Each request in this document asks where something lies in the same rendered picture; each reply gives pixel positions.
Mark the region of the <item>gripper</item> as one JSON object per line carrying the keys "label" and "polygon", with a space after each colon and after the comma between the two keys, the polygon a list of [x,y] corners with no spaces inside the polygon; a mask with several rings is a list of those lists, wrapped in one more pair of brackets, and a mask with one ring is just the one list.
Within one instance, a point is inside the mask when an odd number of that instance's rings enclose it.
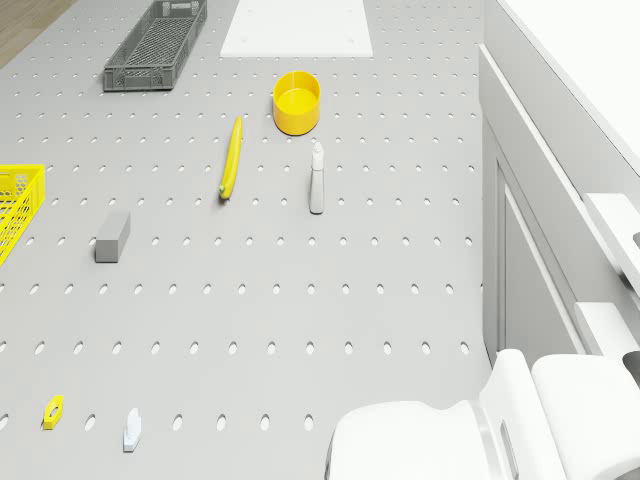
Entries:
{"label": "gripper", "polygon": [[574,311],[585,349],[622,365],[640,389],[640,344],[610,302],[576,302]]}

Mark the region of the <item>bolt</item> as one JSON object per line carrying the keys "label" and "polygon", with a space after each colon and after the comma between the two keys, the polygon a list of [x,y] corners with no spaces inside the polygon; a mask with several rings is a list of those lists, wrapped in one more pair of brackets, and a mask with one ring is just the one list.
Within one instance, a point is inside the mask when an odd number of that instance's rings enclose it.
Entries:
{"label": "bolt", "polygon": [[123,431],[123,451],[125,453],[134,452],[142,433],[142,417],[137,408],[132,408],[126,420]]}

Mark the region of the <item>small white bottle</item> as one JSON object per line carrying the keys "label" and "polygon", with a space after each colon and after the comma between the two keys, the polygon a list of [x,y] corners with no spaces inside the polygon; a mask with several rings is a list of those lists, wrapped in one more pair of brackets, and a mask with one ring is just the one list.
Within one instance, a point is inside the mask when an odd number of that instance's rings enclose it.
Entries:
{"label": "small white bottle", "polygon": [[315,215],[324,211],[324,150],[319,141],[312,150],[309,209]]}

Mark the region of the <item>yellow nut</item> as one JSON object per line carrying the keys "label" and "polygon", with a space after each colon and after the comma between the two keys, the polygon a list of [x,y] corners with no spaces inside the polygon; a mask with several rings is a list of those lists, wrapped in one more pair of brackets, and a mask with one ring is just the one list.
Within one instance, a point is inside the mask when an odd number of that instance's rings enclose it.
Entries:
{"label": "yellow nut", "polygon": [[54,395],[45,407],[42,421],[44,430],[53,430],[59,422],[64,406],[64,396]]}

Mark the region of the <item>banana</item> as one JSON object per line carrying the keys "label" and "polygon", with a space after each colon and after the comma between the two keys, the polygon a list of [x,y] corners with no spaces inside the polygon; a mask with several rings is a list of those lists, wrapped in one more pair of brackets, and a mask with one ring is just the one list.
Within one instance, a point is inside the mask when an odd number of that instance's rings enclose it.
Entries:
{"label": "banana", "polygon": [[229,200],[232,195],[239,167],[241,145],[242,117],[238,116],[234,121],[224,172],[219,185],[219,198],[221,202]]}

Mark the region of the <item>yellow bowl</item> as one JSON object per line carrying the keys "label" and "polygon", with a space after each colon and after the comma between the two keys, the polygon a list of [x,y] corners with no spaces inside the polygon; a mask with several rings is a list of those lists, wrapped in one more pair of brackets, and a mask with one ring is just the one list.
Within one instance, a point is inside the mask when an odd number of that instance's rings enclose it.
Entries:
{"label": "yellow bowl", "polygon": [[287,135],[303,135],[312,130],[320,116],[320,85],[306,71],[283,75],[273,90],[276,126]]}

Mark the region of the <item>white board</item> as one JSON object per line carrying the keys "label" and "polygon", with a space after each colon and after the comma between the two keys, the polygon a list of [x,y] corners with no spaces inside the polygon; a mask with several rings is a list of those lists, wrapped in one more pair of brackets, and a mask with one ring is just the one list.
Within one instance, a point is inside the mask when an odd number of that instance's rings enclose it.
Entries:
{"label": "white board", "polygon": [[223,57],[371,57],[363,0],[240,0]]}

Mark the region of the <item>yellow basket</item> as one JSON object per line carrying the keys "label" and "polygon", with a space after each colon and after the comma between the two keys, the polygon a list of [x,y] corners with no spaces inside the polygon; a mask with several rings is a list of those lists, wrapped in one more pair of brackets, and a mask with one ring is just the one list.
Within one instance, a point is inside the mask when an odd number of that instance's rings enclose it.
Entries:
{"label": "yellow basket", "polygon": [[0,164],[0,266],[45,198],[45,169],[38,164]]}

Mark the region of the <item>grey cube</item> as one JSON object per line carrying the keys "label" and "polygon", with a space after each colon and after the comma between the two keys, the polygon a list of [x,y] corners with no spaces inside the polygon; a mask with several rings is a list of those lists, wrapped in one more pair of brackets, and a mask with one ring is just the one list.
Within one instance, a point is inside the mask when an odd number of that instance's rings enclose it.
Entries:
{"label": "grey cube", "polygon": [[117,263],[131,229],[129,212],[111,212],[98,231],[95,245],[97,263]]}

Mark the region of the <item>dark grey basket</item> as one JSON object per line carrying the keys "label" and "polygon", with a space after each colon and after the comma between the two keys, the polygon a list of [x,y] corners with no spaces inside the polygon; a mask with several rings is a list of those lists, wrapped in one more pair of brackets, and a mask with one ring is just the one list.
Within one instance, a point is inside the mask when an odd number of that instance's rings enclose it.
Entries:
{"label": "dark grey basket", "polygon": [[154,0],[105,65],[103,89],[173,89],[206,18],[207,0]]}

